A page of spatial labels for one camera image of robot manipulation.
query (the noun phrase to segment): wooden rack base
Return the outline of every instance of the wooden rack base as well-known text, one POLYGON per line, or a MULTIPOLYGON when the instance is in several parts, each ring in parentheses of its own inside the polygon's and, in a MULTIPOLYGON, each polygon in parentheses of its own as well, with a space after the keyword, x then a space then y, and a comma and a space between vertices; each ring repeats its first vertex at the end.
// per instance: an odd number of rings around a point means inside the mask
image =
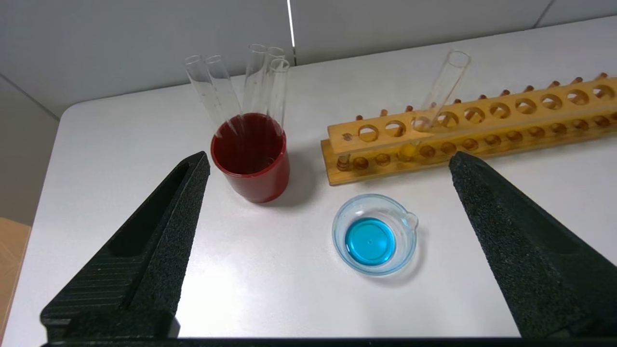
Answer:
POLYGON ((411 122, 424 111, 328 127, 321 141, 330 185, 385 177, 445 165, 455 151, 494 157, 593 140, 617 130, 617 78, 601 74, 591 82, 444 106, 439 123, 416 132, 411 122))

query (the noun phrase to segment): glass dish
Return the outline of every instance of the glass dish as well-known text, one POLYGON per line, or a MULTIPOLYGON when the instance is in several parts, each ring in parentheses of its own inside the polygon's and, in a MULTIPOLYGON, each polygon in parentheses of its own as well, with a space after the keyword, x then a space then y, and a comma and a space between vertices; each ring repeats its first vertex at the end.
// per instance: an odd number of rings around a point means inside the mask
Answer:
POLYGON ((358 195, 340 208, 332 225, 343 261, 366 275, 400 270, 416 248, 418 217, 387 196, 358 195))

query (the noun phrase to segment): plastic cup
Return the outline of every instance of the plastic cup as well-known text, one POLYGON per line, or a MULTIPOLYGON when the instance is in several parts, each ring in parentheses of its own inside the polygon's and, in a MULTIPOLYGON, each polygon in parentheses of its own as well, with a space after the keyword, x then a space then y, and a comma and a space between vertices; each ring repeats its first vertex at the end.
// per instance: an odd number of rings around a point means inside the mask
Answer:
POLYGON ((230 120, 214 136, 210 152, 214 164, 232 188, 252 203, 278 198, 289 182, 289 158, 285 132, 272 118, 245 114, 230 120))

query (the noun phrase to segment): glass test tube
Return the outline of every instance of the glass test tube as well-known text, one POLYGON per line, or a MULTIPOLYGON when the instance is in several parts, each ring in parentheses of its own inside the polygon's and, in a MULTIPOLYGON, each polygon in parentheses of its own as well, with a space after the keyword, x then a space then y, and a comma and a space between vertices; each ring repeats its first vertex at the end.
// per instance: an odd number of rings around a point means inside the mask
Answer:
POLYGON ((268 81, 268 66, 273 59, 284 59, 285 51, 279 47, 266 48, 261 44, 250 45, 249 51, 242 113, 267 114, 271 87, 271 82, 268 81))
POLYGON ((425 116, 417 117, 412 122, 412 127, 417 132, 427 132, 437 122, 442 107, 451 97, 452 92, 463 78, 469 67, 471 57, 461 51, 448 53, 439 75, 433 82, 431 92, 426 96, 422 104, 422 110, 427 111, 425 116))
POLYGON ((246 79, 244 80, 244 96, 242 98, 242 113, 265 113, 261 109, 262 98, 259 95, 265 69, 263 64, 267 54, 266 46, 252 44, 249 46, 249 57, 246 63, 246 79))
POLYGON ((289 62, 285 59, 272 59, 268 65, 266 78, 268 82, 267 90, 270 95, 268 100, 267 115, 278 123, 278 136, 281 136, 283 131, 288 72, 289 62))
POLYGON ((240 134, 241 123, 231 123, 231 119, 239 114, 240 107, 223 59, 213 56, 204 60, 202 56, 191 56, 185 59, 185 68, 208 111, 211 126, 216 129, 215 136, 221 136, 218 129, 224 123, 228 123, 237 135, 240 134))

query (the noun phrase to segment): table surface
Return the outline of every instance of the table surface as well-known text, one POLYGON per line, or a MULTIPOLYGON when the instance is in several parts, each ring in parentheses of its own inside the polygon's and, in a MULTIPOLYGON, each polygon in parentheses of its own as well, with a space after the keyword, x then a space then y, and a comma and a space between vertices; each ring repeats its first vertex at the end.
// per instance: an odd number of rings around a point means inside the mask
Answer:
MULTIPOLYGON (((293 67, 285 128, 291 181, 277 200, 243 200, 213 166, 182 297, 181 337, 518 336, 447 168, 330 187, 328 125, 419 106, 450 48, 473 57, 463 100, 615 72, 617 17, 293 67), (389 278, 354 272, 331 224, 362 193, 420 218, 418 251, 389 278)), ((233 78, 241 89, 242 77, 233 78)), ((44 343, 42 308, 183 158, 212 133, 190 85, 83 102, 62 116, 4 347, 44 343)), ((617 263, 617 139, 489 160, 617 263)))

